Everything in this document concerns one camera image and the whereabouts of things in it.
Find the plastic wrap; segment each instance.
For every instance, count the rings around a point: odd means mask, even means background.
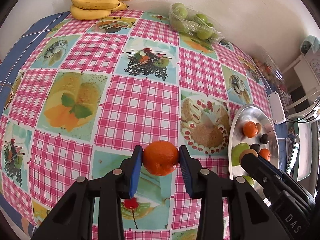
[[[188,33],[207,43],[220,42],[223,39],[222,34],[213,26],[212,18],[185,7],[181,3],[170,5],[169,21],[175,31]]]

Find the metal screw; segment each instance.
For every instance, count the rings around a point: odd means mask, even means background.
[[[245,182],[245,178],[244,177],[237,177],[237,181],[239,183],[244,183]]]
[[[121,170],[121,169],[114,169],[114,170],[112,171],[112,173],[113,173],[114,175],[120,175],[120,174],[122,173],[122,170]]]
[[[200,173],[203,175],[208,175],[210,173],[210,171],[208,169],[201,169]]]
[[[78,178],[76,178],[76,182],[81,183],[85,181],[85,177],[84,176],[79,176]]]

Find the tablecloth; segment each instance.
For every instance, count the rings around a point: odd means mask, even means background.
[[[178,34],[166,16],[150,12],[44,18],[0,69],[0,204],[30,236],[78,176],[102,177],[135,145],[185,144],[202,166],[227,178],[237,110],[253,103],[271,118],[251,57],[225,40],[211,47]],[[122,204],[126,239],[196,234],[201,201],[188,197],[179,167],[164,177],[142,168],[135,196],[137,226]],[[226,200],[224,231],[228,239]]]

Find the banana bunch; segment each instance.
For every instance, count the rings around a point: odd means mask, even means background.
[[[113,11],[126,10],[129,0],[71,0],[71,15],[78,20],[97,20],[109,16]]]

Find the silver tray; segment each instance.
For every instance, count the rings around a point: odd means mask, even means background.
[[[245,137],[242,132],[243,125],[248,122],[252,121],[255,123],[260,123],[262,126],[262,130],[257,136],[253,138]],[[267,148],[271,153],[270,162],[279,168],[279,145],[278,139],[276,136],[276,132],[270,132],[274,130],[274,127],[270,121],[270,119],[265,115],[265,113],[256,105],[247,104],[242,106],[238,112],[236,113],[230,130],[230,138],[228,143],[228,162],[229,162],[229,176],[230,179],[233,179],[238,176],[248,175],[248,173],[239,166],[231,166],[231,150],[237,144],[245,142],[249,145],[254,143],[258,143],[261,146],[261,149]],[[261,144],[260,143],[260,136],[264,133],[269,133],[269,143],[268,144]],[[259,196],[265,201],[268,200],[265,198],[263,193],[263,188],[260,186],[258,182],[254,180],[254,187],[255,191],[259,194]]]

